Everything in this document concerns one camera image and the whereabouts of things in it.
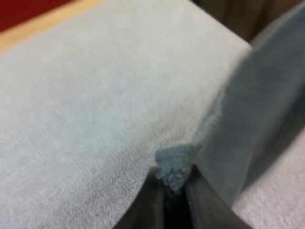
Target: fuzzy fabric texture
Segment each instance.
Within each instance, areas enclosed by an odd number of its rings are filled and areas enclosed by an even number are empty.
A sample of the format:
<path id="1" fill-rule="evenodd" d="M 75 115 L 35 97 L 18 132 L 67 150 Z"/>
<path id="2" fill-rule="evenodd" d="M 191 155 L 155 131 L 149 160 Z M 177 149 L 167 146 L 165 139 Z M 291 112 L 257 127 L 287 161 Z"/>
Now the fuzzy fabric texture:
<path id="1" fill-rule="evenodd" d="M 277 148 L 280 155 L 300 131 L 303 122 L 289 120 L 285 135 L 278 132 L 287 114 L 298 110 L 305 85 L 305 3 L 268 28 L 221 90 L 208 118 L 200 128 L 202 148 L 177 146 L 156 154 L 159 178 L 174 192 L 188 178 L 195 163 L 218 194 L 233 204 L 247 182 L 248 170 L 260 154 L 274 154 L 265 146 L 277 141 L 289 143 Z"/>

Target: gray carpet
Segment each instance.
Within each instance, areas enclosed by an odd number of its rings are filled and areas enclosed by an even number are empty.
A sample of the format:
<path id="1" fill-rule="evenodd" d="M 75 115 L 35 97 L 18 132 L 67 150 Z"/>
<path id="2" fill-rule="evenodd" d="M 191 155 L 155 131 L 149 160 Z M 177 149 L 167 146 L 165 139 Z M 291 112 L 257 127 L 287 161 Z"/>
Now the gray carpet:
<path id="1" fill-rule="evenodd" d="M 186 0 L 109 0 L 1 53 L 0 228 L 111 228 L 249 50 Z M 285 155 L 236 211 L 304 228 L 304 162 Z"/>

